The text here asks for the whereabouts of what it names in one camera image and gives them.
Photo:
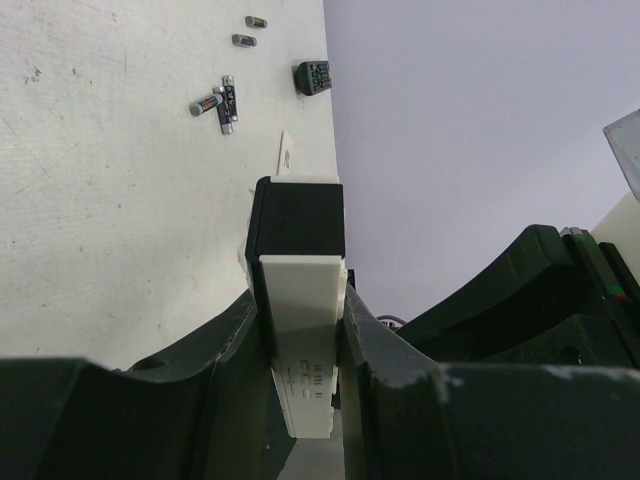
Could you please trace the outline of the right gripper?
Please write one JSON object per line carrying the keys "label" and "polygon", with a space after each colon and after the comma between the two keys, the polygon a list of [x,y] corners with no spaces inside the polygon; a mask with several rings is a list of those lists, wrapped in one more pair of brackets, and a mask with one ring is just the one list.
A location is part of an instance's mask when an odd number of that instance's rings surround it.
{"label": "right gripper", "polygon": [[531,225],[399,335],[439,362],[637,368],[639,288],[613,245]]}

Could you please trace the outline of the white remote control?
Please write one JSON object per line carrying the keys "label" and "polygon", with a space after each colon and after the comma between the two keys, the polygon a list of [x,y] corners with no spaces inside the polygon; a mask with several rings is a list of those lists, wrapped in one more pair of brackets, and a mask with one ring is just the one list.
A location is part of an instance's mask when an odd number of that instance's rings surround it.
{"label": "white remote control", "polygon": [[292,438],[323,439],[333,430],[345,257],[344,189],[338,177],[258,180],[245,270]]}

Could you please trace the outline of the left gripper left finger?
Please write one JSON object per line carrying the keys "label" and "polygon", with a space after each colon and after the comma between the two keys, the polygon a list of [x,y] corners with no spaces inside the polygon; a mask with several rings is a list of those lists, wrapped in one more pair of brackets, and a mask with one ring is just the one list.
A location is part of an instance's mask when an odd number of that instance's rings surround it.
{"label": "left gripper left finger", "polygon": [[1,362],[5,479],[274,479],[294,444],[250,293],[127,370]]}

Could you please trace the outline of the white battery cover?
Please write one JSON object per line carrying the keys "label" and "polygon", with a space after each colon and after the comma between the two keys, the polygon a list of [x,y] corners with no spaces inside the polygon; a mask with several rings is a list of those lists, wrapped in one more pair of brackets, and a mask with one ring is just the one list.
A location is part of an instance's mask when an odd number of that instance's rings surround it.
{"label": "white battery cover", "polygon": [[293,146],[293,138],[287,130],[283,130],[280,136],[278,160],[276,165],[276,174],[278,176],[288,175],[291,172]]}

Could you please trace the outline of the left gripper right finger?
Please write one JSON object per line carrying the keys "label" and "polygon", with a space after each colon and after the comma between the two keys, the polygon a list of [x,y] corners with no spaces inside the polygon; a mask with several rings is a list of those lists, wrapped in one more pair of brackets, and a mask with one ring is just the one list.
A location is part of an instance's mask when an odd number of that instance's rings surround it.
{"label": "left gripper right finger", "polygon": [[346,295],[339,390],[349,479],[635,479],[632,369],[438,363]]}

